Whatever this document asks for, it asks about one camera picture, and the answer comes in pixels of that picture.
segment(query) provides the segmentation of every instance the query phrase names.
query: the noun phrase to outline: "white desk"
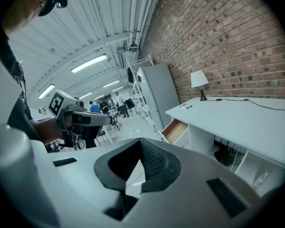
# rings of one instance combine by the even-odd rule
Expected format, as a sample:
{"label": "white desk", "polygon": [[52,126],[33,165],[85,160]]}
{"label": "white desk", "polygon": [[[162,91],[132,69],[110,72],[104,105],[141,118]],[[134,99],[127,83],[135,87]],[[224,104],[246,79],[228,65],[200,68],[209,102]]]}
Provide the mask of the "white desk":
{"label": "white desk", "polygon": [[[166,111],[166,114],[173,119],[188,124],[190,148],[207,154],[213,148],[214,137],[218,136],[247,149],[236,174],[241,173],[241,168],[245,170],[246,167],[243,165],[246,159],[251,166],[255,156],[285,168],[285,111],[266,109],[248,101],[210,101],[219,98],[244,99],[209,97],[207,101],[201,102],[199,97],[196,97],[187,102],[192,105],[187,110],[177,106]],[[285,109],[285,100],[263,98],[249,98],[249,100],[259,105]]]}

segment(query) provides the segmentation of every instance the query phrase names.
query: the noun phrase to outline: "drawer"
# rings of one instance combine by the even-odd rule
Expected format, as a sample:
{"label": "drawer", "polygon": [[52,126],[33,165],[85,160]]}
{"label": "drawer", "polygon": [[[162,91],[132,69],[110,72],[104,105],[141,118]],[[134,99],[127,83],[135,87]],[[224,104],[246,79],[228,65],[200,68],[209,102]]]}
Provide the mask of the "drawer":
{"label": "drawer", "polygon": [[160,134],[165,142],[179,147],[184,146],[189,141],[188,124],[177,119],[172,120]]}

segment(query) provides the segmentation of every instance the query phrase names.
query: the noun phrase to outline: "fluorescent light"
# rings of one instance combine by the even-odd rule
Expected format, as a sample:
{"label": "fluorescent light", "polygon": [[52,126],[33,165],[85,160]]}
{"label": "fluorescent light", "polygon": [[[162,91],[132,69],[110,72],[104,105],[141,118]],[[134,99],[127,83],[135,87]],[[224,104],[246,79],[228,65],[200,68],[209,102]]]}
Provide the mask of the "fluorescent light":
{"label": "fluorescent light", "polygon": [[39,99],[42,99],[48,92],[51,91],[51,89],[53,89],[55,87],[55,85],[50,85],[49,87],[47,87],[47,89],[45,91],[43,91],[43,93],[38,97]]}
{"label": "fluorescent light", "polygon": [[111,85],[116,84],[116,83],[119,83],[119,80],[117,80],[117,81],[115,81],[115,82],[113,82],[113,83],[110,83],[110,84],[108,84],[108,85],[105,85],[104,87],[108,87],[108,86],[111,86]]}
{"label": "fluorescent light", "polygon": [[119,89],[122,89],[122,88],[123,88],[123,87],[120,87],[120,88],[118,88],[118,89],[114,89],[114,90],[112,90],[112,92],[113,92],[113,91],[116,91],[116,90],[119,90]]}
{"label": "fluorescent light", "polygon": [[92,65],[92,64],[94,64],[94,63],[98,63],[98,62],[100,62],[100,61],[102,61],[102,60],[105,60],[105,59],[107,59],[107,58],[108,58],[108,57],[106,56],[106,54],[101,55],[101,56],[96,57],[96,58],[94,58],[94,59],[92,59],[92,60],[90,60],[90,61],[87,61],[86,63],[84,63],[84,64],[82,64],[82,65],[80,65],[80,66],[78,66],[78,67],[73,68],[71,71],[72,71],[73,73],[76,73],[76,72],[78,72],[79,70],[84,69],[85,67],[88,67],[88,66],[90,66],[90,65]]}
{"label": "fluorescent light", "polygon": [[101,97],[104,97],[104,95],[101,95],[101,96],[95,98],[94,100],[97,100],[97,99],[99,99],[99,98],[101,98]]}
{"label": "fluorescent light", "polygon": [[80,97],[79,99],[82,99],[82,98],[84,98],[84,97],[86,97],[86,96],[88,96],[88,95],[90,95],[90,94],[91,94],[91,93],[88,93],[88,94],[86,94],[86,95]]}

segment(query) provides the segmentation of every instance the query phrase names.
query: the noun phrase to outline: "floor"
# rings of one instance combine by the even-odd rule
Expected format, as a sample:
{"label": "floor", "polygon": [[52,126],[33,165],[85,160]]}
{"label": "floor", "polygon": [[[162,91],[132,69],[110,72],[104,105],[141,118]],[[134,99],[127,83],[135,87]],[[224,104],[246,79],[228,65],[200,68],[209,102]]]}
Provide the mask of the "floor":
{"label": "floor", "polygon": [[[123,118],[123,115],[118,117],[118,124],[120,131],[117,127],[113,127],[114,135],[117,137],[113,139],[113,142],[119,142],[131,138],[151,138],[155,140],[161,140],[158,132],[154,132],[154,129],[147,123],[147,121],[142,118],[135,111],[129,113],[130,117]],[[109,144],[108,140],[104,138],[105,142],[101,137],[98,137],[101,145]],[[139,161],[134,168],[129,180],[127,181],[126,194],[139,198],[141,193],[141,185],[145,182],[143,165]]]}

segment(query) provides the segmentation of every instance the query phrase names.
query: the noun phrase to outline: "cable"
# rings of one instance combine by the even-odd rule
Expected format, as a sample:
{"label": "cable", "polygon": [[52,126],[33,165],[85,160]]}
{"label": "cable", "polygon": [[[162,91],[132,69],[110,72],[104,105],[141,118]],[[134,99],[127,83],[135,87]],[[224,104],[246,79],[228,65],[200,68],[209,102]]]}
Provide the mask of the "cable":
{"label": "cable", "polygon": [[144,172],[142,173],[142,174],[140,174],[140,176],[135,180],[135,181],[133,181],[133,182],[131,182],[128,186],[126,186],[125,188],[127,188],[127,187],[129,187],[130,185],[132,185],[134,182],[136,182],[140,177],[141,177],[141,175],[143,175],[144,174]]}
{"label": "cable", "polygon": [[271,107],[268,107],[268,106],[264,106],[264,105],[260,105],[260,104],[257,104],[249,99],[244,99],[244,100],[231,100],[231,99],[216,99],[216,100],[207,100],[207,101],[222,101],[222,100],[226,100],[226,101],[249,101],[255,105],[258,105],[260,107],[263,107],[263,108],[267,108],[267,109],[270,109],[270,110],[275,110],[275,111],[285,111],[285,109],[275,109],[275,108],[271,108]]}
{"label": "cable", "polygon": [[231,169],[230,169],[231,171],[232,171],[232,167],[233,167],[233,165],[234,165],[234,162],[236,162],[237,155],[238,155],[238,148],[237,148],[237,154],[236,154],[236,157],[234,158],[233,164],[232,164]]}

